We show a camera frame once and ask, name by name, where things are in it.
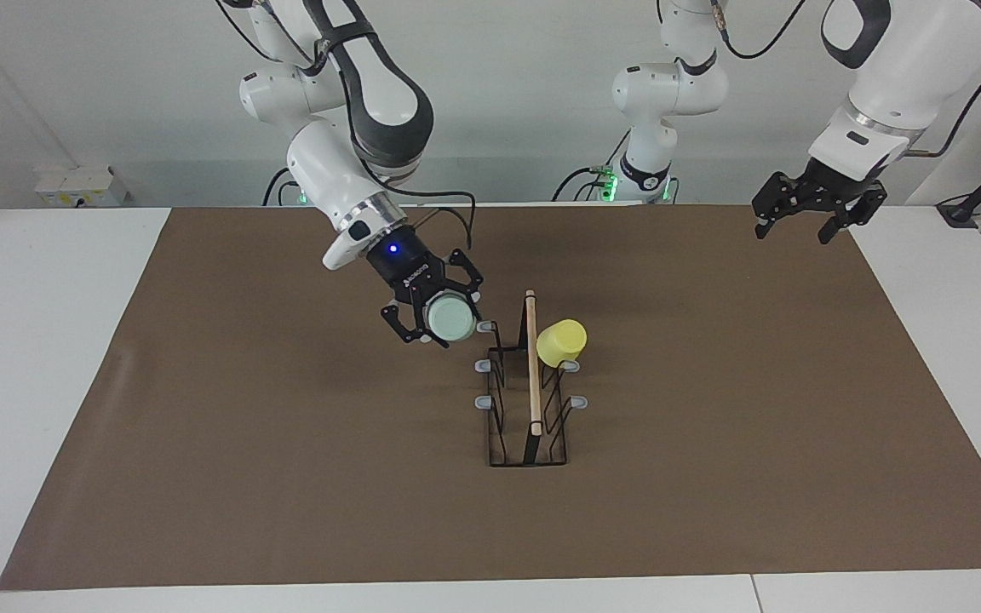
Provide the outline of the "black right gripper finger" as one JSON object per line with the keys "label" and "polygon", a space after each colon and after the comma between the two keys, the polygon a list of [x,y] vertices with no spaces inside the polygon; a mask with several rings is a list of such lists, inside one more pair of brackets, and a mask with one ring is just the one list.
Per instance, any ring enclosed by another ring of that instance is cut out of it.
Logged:
{"label": "black right gripper finger", "polygon": [[392,300],[381,308],[381,317],[405,344],[432,344],[437,337],[426,324],[423,307],[424,304],[417,301],[412,304]]}
{"label": "black right gripper finger", "polygon": [[449,283],[455,291],[461,292],[468,301],[480,300],[480,286],[484,282],[482,272],[475,267],[473,261],[468,259],[468,255],[463,249],[453,249],[447,259],[447,269],[452,274],[458,272],[463,279],[449,279]]}

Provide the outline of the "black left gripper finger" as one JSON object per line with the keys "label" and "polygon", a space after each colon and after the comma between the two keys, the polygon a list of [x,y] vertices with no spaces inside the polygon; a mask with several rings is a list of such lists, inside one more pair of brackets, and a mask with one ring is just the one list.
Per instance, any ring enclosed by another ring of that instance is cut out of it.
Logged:
{"label": "black left gripper finger", "polygon": [[834,213],[817,233],[820,244],[829,244],[837,233],[849,226],[864,226],[872,220],[887,198],[887,190],[882,182],[871,182],[858,194],[826,193],[823,203]]}
{"label": "black left gripper finger", "polygon": [[791,178],[783,172],[771,175],[751,199],[755,236],[764,239],[777,221],[800,214],[805,209],[800,201],[803,194],[805,182],[801,178]]}

